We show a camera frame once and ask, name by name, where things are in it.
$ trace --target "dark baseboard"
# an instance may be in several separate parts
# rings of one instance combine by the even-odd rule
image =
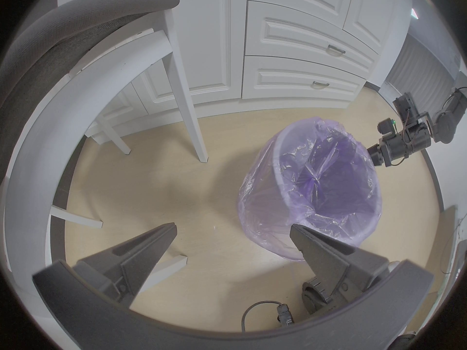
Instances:
[[[377,85],[374,85],[373,83],[370,83],[370,82],[365,82],[365,84],[363,85],[364,87],[367,87],[371,90],[375,90],[376,92],[378,92],[380,90],[381,87],[378,87]]]
[[[428,170],[431,174],[431,179],[433,180],[433,184],[435,185],[436,197],[438,198],[438,205],[440,206],[440,212],[444,211],[444,203],[443,203],[443,195],[441,194],[441,187],[438,181],[438,177],[436,176],[435,168],[433,167],[433,163],[431,162],[430,156],[426,149],[421,150],[423,158],[425,159],[426,165],[428,166]]]
[[[68,195],[70,194],[70,185],[72,183],[73,173],[75,172],[76,164],[78,163],[79,155],[86,141],[86,136],[83,136],[81,141],[76,146],[70,160],[68,161],[65,170],[63,171],[60,183],[55,192],[53,204],[56,207],[66,209],[68,203]],[[50,217],[50,254],[52,262],[56,260],[66,260],[65,258],[65,220]]]

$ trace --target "cable connector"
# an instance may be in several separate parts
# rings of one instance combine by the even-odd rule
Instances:
[[[279,314],[277,320],[283,327],[288,327],[294,323],[289,306],[287,306],[285,303],[277,306],[277,313]]]

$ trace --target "plastic bag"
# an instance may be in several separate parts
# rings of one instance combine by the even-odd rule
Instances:
[[[359,246],[376,229],[382,199],[365,147],[338,122],[316,117],[266,143],[243,181],[237,210],[249,239],[303,260],[289,237],[292,224]]]

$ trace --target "beige floor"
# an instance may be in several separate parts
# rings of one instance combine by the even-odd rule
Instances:
[[[112,143],[85,143],[73,177],[68,210],[102,219],[102,229],[66,224],[66,257],[79,258],[155,226],[175,222],[178,236],[164,259],[188,256],[188,265],[140,294],[131,308],[171,324],[203,330],[240,331],[244,310],[259,300],[289,304],[296,321],[306,318],[301,284],[312,277],[244,236],[236,212],[238,189],[261,146],[291,122],[320,116],[340,121],[365,146],[377,142],[377,122],[395,113],[364,88],[346,109],[281,109],[226,114],[199,120],[209,153],[200,163],[183,123],[124,138],[129,156]],[[424,266],[438,224],[438,204],[420,153],[398,167],[378,167],[383,215],[363,243],[389,260]],[[274,305],[247,317],[247,330],[277,327]]]

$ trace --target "metal handle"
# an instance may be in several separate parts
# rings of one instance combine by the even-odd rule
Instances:
[[[327,87],[329,83],[319,83],[319,82],[313,82],[313,85],[321,85],[323,87]]]
[[[345,50],[339,49],[339,48],[337,48],[336,46],[334,46],[332,44],[329,44],[327,47],[328,47],[328,49],[331,49],[331,50],[337,50],[338,52],[341,52],[342,54],[346,53]]]

